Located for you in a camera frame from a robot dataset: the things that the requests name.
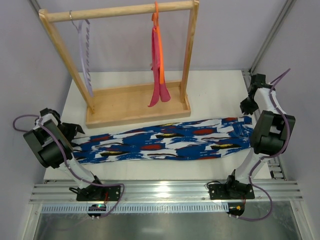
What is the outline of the blue white red patterned trousers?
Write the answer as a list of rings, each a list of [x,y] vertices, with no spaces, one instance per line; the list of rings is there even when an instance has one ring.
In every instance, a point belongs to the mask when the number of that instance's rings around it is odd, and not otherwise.
[[[250,148],[253,129],[250,116],[166,123],[76,138],[73,155],[82,165],[217,159]]]

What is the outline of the lilac plastic hanger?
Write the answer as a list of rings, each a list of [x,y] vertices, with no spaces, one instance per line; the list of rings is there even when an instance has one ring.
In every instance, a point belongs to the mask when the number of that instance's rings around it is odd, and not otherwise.
[[[72,16],[72,10],[69,11],[69,19],[73,26],[77,30],[78,34],[78,46],[79,55],[81,62],[81,69],[84,78],[85,86],[91,97],[94,96],[92,83],[91,83],[91,72],[90,72],[90,22],[88,19],[79,20],[78,25],[74,23]]]

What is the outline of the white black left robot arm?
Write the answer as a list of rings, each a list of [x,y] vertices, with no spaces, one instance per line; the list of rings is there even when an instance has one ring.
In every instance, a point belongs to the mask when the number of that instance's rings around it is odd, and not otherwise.
[[[72,140],[83,133],[78,124],[61,122],[59,113],[45,108],[36,117],[34,127],[23,134],[31,151],[45,168],[58,169],[71,177],[77,187],[69,190],[77,201],[103,201],[107,190],[99,178],[75,159]]]

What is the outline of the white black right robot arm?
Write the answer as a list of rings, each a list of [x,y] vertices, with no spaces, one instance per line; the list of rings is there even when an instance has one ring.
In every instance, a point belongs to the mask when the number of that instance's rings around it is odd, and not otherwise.
[[[260,111],[250,137],[250,151],[231,175],[228,176],[223,189],[228,199],[244,200],[253,193],[253,177],[262,164],[269,159],[281,155],[289,144],[296,123],[292,115],[288,115],[280,106],[276,96],[276,85],[289,72],[286,70],[270,83],[266,76],[255,74],[251,77],[248,96],[240,103],[243,114],[251,115]]]

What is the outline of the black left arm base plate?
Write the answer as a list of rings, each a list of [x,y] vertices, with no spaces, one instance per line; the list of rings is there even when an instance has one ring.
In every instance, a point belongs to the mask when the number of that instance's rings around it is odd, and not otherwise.
[[[120,199],[121,186],[94,186],[89,185],[86,188],[77,188],[76,200],[79,202],[89,202],[89,201],[118,201]]]

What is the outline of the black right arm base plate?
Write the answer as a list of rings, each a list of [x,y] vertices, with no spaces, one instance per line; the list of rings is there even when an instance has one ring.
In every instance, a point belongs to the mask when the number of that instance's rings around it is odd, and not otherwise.
[[[227,186],[226,183],[210,182],[207,184],[211,200],[253,200],[255,193],[251,184],[236,183]]]

